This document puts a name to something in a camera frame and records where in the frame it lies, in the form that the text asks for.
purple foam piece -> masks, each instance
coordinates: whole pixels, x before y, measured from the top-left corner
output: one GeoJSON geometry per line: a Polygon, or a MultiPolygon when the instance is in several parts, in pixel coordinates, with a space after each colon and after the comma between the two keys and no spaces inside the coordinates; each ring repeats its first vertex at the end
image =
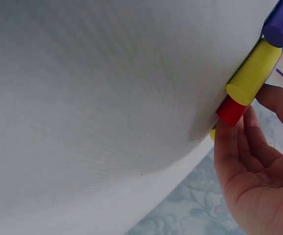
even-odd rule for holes
{"type": "Polygon", "coordinates": [[[283,47],[283,0],[267,20],[262,32],[269,44],[283,47]]]}

colorful cylinders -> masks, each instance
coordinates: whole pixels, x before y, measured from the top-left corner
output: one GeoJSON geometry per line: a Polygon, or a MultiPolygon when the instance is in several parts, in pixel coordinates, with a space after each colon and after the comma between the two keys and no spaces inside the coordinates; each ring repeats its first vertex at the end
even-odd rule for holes
{"type": "Polygon", "coordinates": [[[227,96],[216,113],[228,125],[235,126],[246,109],[247,106],[240,105],[230,96],[227,96]]]}
{"type": "Polygon", "coordinates": [[[266,39],[261,39],[244,64],[226,85],[229,96],[237,103],[248,106],[268,78],[282,53],[266,39]]]}
{"type": "Polygon", "coordinates": [[[283,0],[263,26],[263,35],[274,47],[283,47],[283,0]]]}

red cylinder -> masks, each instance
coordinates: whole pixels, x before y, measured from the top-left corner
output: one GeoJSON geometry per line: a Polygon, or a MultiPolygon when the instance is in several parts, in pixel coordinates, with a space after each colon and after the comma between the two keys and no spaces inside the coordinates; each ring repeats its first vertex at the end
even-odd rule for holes
{"type": "Polygon", "coordinates": [[[235,126],[246,111],[247,107],[248,106],[238,104],[228,95],[216,113],[228,125],[235,126]]]}

white textured surface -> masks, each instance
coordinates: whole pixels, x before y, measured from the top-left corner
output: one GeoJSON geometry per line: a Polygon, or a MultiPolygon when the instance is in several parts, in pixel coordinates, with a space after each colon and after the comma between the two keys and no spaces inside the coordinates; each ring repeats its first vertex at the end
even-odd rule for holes
{"type": "Polygon", "coordinates": [[[138,222],[211,147],[275,3],[1,0],[0,234],[138,222]]]}

yellow cylinder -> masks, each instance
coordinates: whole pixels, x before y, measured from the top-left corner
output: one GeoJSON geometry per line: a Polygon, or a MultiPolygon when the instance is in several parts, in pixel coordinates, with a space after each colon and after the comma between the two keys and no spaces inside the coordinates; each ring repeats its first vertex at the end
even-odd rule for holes
{"type": "Polygon", "coordinates": [[[213,141],[215,140],[215,127],[210,131],[210,137],[213,141]]]}
{"type": "Polygon", "coordinates": [[[281,53],[281,48],[273,47],[262,38],[226,85],[229,96],[241,105],[249,105],[270,75],[281,53]]]}

